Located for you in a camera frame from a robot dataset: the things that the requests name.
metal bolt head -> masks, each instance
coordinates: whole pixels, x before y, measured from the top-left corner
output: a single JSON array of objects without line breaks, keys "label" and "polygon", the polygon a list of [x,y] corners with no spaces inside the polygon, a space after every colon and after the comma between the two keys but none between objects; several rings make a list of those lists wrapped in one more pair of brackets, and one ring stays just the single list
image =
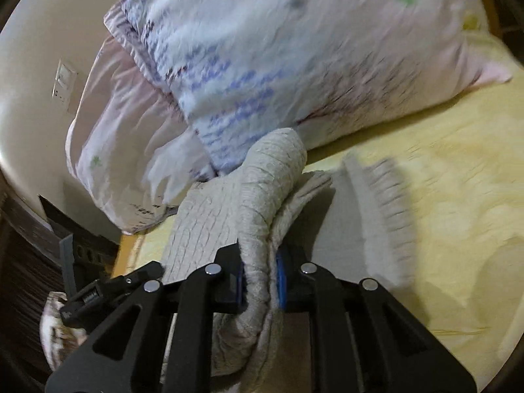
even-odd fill
[{"label": "metal bolt head", "polygon": [[156,279],[152,279],[150,281],[147,281],[145,284],[143,284],[143,289],[146,292],[155,292],[160,288],[160,282],[158,282]]},{"label": "metal bolt head", "polygon": [[302,266],[300,266],[300,270],[302,273],[305,274],[311,274],[316,272],[316,264],[314,263],[304,263]]},{"label": "metal bolt head", "polygon": [[211,263],[205,267],[205,272],[207,274],[219,274],[222,271],[222,267],[216,263]]},{"label": "metal bolt head", "polygon": [[362,287],[366,291],[375,291],[378,288],[378,282],[372,278],[367,278],[362,281]]}]

pillow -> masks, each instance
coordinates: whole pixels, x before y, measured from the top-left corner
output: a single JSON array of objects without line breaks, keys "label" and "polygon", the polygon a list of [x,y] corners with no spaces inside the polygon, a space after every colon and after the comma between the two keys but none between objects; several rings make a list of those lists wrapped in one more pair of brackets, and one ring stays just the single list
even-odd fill
[{"label": "pillow", "polygon": [[483,0],[464,0],[463,29],[488,32],[490,26]]},{"label": "pillow", "polygon": [[195,180],[215,176],[177,102],[113,37],[96,57],[65,148],[70,173],[126,233],[163,220]]},{"label": "pillow", "polygon": [[463,0],[123,0],[120,10],[219,173],[276,128],[311,149],[510,77],[467,48]]}]

mattress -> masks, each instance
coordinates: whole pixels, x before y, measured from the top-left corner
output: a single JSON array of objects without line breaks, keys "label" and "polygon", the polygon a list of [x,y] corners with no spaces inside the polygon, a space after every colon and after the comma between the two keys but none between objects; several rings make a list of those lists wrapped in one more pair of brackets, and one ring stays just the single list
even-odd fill
[{"label": "mattress", "polygon": [[[417,229],[415,283],[398,298],[481,390],[524,332],[524,70],[497,39],[468,39],[513,80],[310,151],[306,169],[335,168],[347,152],[366,165],[397,161]],[[130,253],[115,271],[160,260],[174,220],[124,238]]]}]

white wall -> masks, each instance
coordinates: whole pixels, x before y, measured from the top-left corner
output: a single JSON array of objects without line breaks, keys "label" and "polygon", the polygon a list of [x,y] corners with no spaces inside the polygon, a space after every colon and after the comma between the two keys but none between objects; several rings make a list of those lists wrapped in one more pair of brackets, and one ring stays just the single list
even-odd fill
[{"label": "white wall", "polygon": [[41,216],[38,195],[96,234],[118,231],[67,171],[64,143],[73,119],[51,100],[63,58],[79,71],[71,105],[108,32],[103,16],[117,0],[22,0],[0,33],[0,166]]}]

wall outlet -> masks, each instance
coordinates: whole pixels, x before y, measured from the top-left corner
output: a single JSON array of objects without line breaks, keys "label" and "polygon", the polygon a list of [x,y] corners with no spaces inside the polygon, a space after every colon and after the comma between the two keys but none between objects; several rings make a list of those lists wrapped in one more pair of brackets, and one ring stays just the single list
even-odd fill
[{"label": "wall outlet", "polygon": [[67,108],[67,105],[68,105],[68,93],[67,93],[67,90],[64,90],[60,84],[58,84],[58,82],[55,82],[54,83],[54,87],[53,87],[53,100],[54,101],[57,101],[59,103],[61,103],[62,106],[65,106]]},{"label": "wall outlet", "polygon": [[77,75],[71,65],[65,64],[62,60],[59,61],[57,74],[54,77],[52,99],[65,110],[69,108]]}]

